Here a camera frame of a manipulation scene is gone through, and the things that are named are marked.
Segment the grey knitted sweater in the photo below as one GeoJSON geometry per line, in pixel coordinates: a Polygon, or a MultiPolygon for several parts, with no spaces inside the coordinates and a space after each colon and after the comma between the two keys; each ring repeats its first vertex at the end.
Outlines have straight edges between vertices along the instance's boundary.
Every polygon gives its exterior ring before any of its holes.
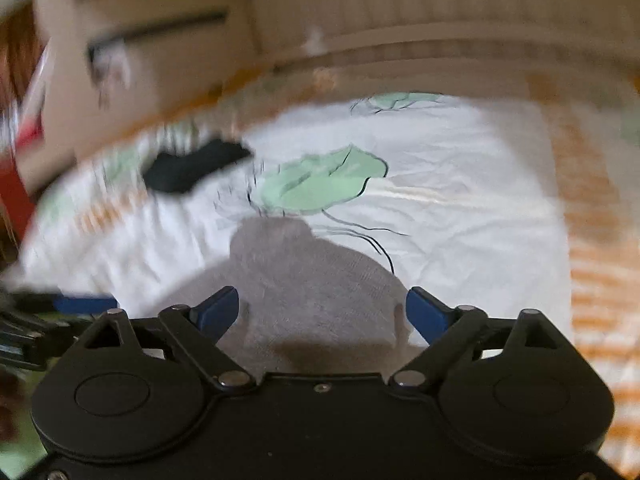
{"type": "Polygon", "coordinates": [[[361,252],[315,236],[303,220],[244,220],[227,260],[158,305],[195,307],[224,286],[238,291],[240,313],[218,347],[256,378],[390,376],[420,352],[409,341],[401,281],[361,252]]]}

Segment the wooden bed frame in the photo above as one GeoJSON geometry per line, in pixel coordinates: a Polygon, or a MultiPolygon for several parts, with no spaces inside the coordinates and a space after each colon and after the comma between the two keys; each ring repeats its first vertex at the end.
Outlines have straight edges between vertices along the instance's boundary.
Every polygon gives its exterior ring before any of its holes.
{"type": "Polygon", "coordinates": [[[639,0],[35,0],[52,63],[44,139],[18,160],[36,188],[74,159],[270,72],[303,84],[224,114],[227,136],[314,99],[337,72],[496,81],[537,66],[592,80],[590,100],[639,102],[639,0]]]}

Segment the white leaf print bed sheet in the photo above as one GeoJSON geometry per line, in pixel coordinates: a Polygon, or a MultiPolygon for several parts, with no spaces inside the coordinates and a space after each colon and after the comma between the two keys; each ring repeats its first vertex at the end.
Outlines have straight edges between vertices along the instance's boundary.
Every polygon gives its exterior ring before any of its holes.
{"type": "Polygon", "coordinates": [[[408,286],[494,315],[543,310],[611,388],[603,456],[639,470],[639,102],[538,74],[492,90],[336,76],[239,136],[224,114],[303,82],[270,77],[78,164],[40,200],[12,287],[99,292],[151,313],[228,258],[250,217],[293,217],[408,286]],[[159,152],[253,156],[186,194],[148,190],[159,152]]]}

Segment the black folded garment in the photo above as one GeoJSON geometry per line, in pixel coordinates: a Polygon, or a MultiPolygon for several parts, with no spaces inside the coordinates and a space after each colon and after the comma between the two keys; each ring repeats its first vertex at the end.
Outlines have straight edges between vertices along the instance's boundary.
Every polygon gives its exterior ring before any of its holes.
{"type": "Polygon", "coordinates": [[[184,155],[159,152],[142,180],[153,192],[186,194],[204,178],[252,156],[242,144],[216,138],[184,155]]]}

